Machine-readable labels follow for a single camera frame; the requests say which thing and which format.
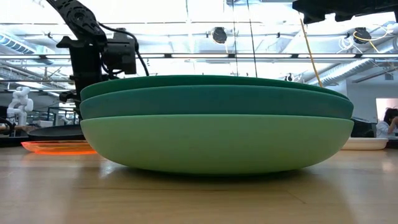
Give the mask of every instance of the mint green plate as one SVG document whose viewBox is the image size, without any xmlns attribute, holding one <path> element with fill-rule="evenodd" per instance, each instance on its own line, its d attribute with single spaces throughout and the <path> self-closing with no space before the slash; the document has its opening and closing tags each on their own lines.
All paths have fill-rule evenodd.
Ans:
<svg viewBox="0 0 398 224">
<path fill-rule="evenodd" d="M 86 119 L 103 157 L 147 170 L 199 175 L 263 174 L 317 164 L 350 136 L 347 119 L 280 115 L 152 115 Z"/>
<path fill-rule="evenodd" d="M 266 78 L 233 77 L 223 75 L 164 75 L 153 77 L 124 78 L 96 83 L 84 88 L 80 95 L 81 100 L 87 100 L 93 96 L 112 93 L 123 90 L 135 90 L 139 88 L 181 86 L 181 85 L 252 85 L 252 86 L 273 86 L 284 88 L 295 88 L 299 90 L 310 90 L 327 93 L 348 99 L 345 95 L 326 88 L 306 85 L 281 80 Z"/>
<path fill-rule="evenodd" d="M 277 114 L 350 119 L 342 97 L 270 86 L 190 85 L 124 90 L 83 101 L 83 119 L 161 114 Z"/>
</svg>

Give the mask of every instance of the black cable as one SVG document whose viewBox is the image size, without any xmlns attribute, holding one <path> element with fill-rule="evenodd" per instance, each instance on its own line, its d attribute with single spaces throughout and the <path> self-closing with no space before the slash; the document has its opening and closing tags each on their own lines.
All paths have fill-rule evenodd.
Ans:
<svg viewBox="0 0 398 224">
<path fill-rule="evenodd" d="M 138 59 L 139 59 L 139 61 L 141 62 L 142 66 L 144 67 L 146 76 L 149 76 L 149 72 L 148 72 L 147 65 L 145 64 L 144 59 L 142 59 L 141 54 L 139 53 L 139 45 L 138 45 L 137 37 L 136 37 L 134 34 L 128 32 L 128 31 L 113 29 L 113 28 L 110 28 L 110 27 L 108 27 L 108 26 L 106 26 L 106 25 L 100 23 L 100 22 L 99 22 L 98 24 L 99 24 L 101 27 L 103 27 L 103 28 L 105 28 L 105 29 L 107 29 L 107 30 L 110 30 L 110 31 L 113 31 L 113 32 L 119 32 L 119 33 L 121 33 L 121 34 L 126 34 L 126 35 L 129 35 L 130 37 L 132 37 L 132 38 L 134 39 L 135 45 L 136 45 L 136 46 L 135 46 L 135 48 L 136 48 L 136 54 L 137 54 L 137 56 L 138 56 Z"/>
<path fill-rule="evenodd" d="M 233 17 L 234 17 L 234 47 L 235 47 L 235 61 L 236 61 L 236 75 L 239 76 L 239 70 L 238 70 L 238 50 L 236 48 L 236 28 L 235 28 L 235 4 L 234 1 L 232 1 L 232 12 L 233 12 Z"/>
<path fill-rule="evenodd" d="M 252 29 L 252 25 L 251 25 L 251 16 L 250 16 L 249 1 L 247 1 L 246 3 L 248 4 L 249 23 L 250 23 L 250 34 L 251 34 L 251 45 L 252 45 L 252 47 L 253 47 L 254 69 L 256 70 L 256 78 L 257 78 L 256 50 L 254 49 L 253 29 Z"/>
<path fill-rule="evenodd" d="M 9 135 L 14 131 L 15 126 L 7 119 L 0 117 L 0 123 L 6 124 L 8 126 L 8 130 L 0 131 L 0 134 Z"/>
<path fill-rule="evenodd" d="M 120 73 L 123 72 L 123 70 L 119 70 L 117 72 L 109 71 L 109 69 L 105 66 L 105 63 L 104 63 L 104 60 L 103 60 L 102 56 L 101 56 L 101 67 L 106 73 L 108 73 L 109 75 L 112 75 L 112 76 L 120 74 Z"/>
</svg>

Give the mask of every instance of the stack of plates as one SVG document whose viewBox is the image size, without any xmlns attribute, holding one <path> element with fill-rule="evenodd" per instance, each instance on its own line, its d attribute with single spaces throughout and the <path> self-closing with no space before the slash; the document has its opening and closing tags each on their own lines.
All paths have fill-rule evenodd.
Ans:
<svg viewBox="0 0 398 224">
<path fill-rule="evenodd" d="M 353 104 L 299 83 L 140 77 L 81 92 L 81 128 L 105 158 L 185 174 L 260 174 L 324 161 L 349 138 Z"/>
</svg>

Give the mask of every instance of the orange plate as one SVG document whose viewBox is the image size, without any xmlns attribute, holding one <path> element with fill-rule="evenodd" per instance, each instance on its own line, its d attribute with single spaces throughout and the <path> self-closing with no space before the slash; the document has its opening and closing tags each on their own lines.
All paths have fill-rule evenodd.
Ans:
<svg viewBox="0 0 398 224">
<path fill-rule="evenodd" d="M 87 141 L 36 141 L 22 142 L 22 146 L 34 153 L 47 155 L 94 154 Z"/>
</svg>

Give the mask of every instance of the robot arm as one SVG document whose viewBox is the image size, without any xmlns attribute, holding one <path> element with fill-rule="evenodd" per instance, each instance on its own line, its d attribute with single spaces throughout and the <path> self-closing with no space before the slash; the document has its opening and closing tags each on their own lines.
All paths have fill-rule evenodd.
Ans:
<svg viewBox="0 0 398 224">
<path fill-rule="evenodd" d="M 26 112 L 31 112 L 31 111 L 33 111 L 33 100 L 32 100 L 32 99 L 27 99 L 24 110 L 25 110 Z"/>
<path fill-rule="evenodd" d="M 57 44 L 58 48 L 68 48 L 72 63 L 76 91 L 60 95 L 61 101 L 73 99 L 76 111 L 80 114 L 80 92 L 94 83 L 117 78 L 114 74 L 124 72 L 136 73 L 136 56 L 138 43 L 127 36 L 117 39 L 107 39 L 106 34 L 97 22 L 93 12 L 77 0 L 47 0 L 47 2 L 62 16 L 67 26 L 78 40 L 69 37 Z"/>
<path fill-rule="evenodd" d="M 17 91 L 12 93 L 12 101 L 8 105 L 7 109 L 7 114 L 9 114 L 8 116 L 14 116 L 13 114 L 15 112 L 12 112 L 13 110 L 15 110 L 14 107 L 17 104 L 23 104 L 24 99 L 27 99 L 27 95 L 29 93 L 30 93 L 29 87 L 17 87 Z"/>
</svg>

